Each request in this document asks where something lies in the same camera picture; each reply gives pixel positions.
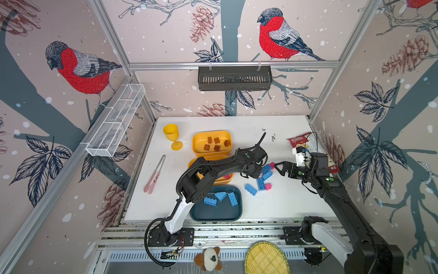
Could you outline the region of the blue lego brick large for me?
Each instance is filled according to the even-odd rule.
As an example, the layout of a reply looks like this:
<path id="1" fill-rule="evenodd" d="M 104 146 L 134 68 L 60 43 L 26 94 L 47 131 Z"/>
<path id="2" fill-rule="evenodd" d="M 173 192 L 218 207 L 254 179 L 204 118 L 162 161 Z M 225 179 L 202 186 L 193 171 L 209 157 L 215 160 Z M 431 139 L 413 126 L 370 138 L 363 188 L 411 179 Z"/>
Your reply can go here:
<path id="1" fill-rule="evenodd" d="M 259 190 L 259 191 L 264 191 L 264 190 L 266 190 L 266 186 L 265 186 L 265 180 L 264 180 L 264 178 L 258 178 L 258 179 L 257 179 L 257 186 L 258 186 L 258 190 Z"/>

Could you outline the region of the blue lego brick front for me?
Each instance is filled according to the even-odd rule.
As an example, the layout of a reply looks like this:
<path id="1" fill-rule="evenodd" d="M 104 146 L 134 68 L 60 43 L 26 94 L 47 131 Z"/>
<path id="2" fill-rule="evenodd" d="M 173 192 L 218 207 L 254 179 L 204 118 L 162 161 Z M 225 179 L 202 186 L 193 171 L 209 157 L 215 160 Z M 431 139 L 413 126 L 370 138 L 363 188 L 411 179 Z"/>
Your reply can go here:
<path id="1" fill-rule="evenodd" d="M 246 184 L 245 186 L 245 190 L 250 193 L 252 196 L 256 196 L 256 194 L 258 193 L 258 190 L 255 189 L 253 186 L 251 186 L 250 184 Z"/>

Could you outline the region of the blue sloped lego brick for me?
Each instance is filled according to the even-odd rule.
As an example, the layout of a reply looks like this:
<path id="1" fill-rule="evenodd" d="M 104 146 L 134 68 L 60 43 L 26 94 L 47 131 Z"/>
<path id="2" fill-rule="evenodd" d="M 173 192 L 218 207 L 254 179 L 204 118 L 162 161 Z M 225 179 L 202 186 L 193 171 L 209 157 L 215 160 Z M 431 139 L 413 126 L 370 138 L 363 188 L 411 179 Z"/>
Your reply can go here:
<path id="1" fill-rule="evenodd" d="M 216 197 L 217 200 L 222 202 L 225 199 L 225 197 L 227 196 L 227 193 L 226 192 L 216 192 L 214 194 L 214 196 Z"/>

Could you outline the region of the long blue lego brick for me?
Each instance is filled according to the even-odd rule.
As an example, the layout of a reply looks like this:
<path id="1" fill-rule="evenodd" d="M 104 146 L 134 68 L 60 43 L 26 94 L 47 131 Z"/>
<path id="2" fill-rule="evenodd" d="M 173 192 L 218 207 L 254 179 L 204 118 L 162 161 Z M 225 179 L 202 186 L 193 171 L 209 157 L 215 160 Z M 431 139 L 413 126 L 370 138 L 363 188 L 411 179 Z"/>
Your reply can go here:
<path id="1" fill-rule="evenodd" d="M 204 204 L 207 204 L 209 206 L 213 206 L 213 207 L 217 206 L 217 199 L 215 198 L 205 197 L 203 202 Z"/>

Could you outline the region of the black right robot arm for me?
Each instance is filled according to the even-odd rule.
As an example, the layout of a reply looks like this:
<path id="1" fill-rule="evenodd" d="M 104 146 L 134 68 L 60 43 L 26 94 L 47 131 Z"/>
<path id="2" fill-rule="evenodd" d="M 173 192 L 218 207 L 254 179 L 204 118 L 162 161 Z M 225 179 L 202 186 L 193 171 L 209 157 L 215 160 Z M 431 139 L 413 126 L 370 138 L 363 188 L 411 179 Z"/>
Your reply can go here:
<path id="1" fill-rule="evenodd" d="M 388 244 L 372 228 L 341 181 L 330 176 L 328 156 L 312 153 L 309 165 L 305 164 L 303 153 L 296 153 L 295 158 L 295 163 L 280 162 L 273 167 L 283 177 L 310 184 L 310 192 L 318 194 L 331 207 L 349 238 L 344 239 L 334 232 L 326 219 L 306 216 L 299 230 L 284 227 L 286 244 L 321 243 L 347 274 L 401 274 L 404 261 L 401 249 Z"/>

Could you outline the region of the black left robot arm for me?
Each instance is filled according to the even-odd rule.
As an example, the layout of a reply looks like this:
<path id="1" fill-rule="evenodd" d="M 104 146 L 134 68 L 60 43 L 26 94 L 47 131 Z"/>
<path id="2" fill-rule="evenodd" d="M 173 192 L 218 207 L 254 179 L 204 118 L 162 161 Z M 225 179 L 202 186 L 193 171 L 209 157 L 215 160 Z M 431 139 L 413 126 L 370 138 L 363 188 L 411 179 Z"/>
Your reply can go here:
<path id="1" fill-rule="evenodd" d="M 154 219 L 145 231 L 144 248 L 151 260 L 162 268 L 171 268 L 174 265 L 174 263 L 159 261 L 150 252 L 149 237 L 153 232 L 159 233 L 159 241 L 164 245 L 177 242 L 189 211 L 194 204 L 208 195 L 218 178 L 240 173 L 243 178 L 257 179 L 267 161 L 268 154 L 259 144 L 250 148 L 238 148 L 233 156 L 217 161 L 198 158 L 176 183 L 178 199 L 170 215 Z"/>

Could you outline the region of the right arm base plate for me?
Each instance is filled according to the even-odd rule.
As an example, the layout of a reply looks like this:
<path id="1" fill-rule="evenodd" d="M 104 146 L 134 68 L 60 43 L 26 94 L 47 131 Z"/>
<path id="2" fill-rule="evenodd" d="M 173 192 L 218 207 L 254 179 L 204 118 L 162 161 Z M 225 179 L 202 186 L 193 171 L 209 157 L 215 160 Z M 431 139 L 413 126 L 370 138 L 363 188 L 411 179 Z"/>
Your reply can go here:
<path id="1" fill-rule="evenodd" d="M 286 245 L 322 245 L 311 234 L 302 231 L 301 227 L 283 227 L 284 234 L 280 237 Z"/>

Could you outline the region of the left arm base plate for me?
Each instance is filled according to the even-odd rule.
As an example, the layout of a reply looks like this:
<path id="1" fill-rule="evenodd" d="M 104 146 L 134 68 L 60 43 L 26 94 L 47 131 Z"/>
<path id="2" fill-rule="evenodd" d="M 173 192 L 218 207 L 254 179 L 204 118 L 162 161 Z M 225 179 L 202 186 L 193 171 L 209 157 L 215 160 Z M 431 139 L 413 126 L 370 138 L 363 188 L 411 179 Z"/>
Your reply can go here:
<path id="1" fill-rule="evenodd" d="M 194 233 L 193 228 L 182 228 L 179 232 L 170 234 L 165 227 L 157 227 L 145 235 L 145 243 L 148 247 L 191 247 Z"/>

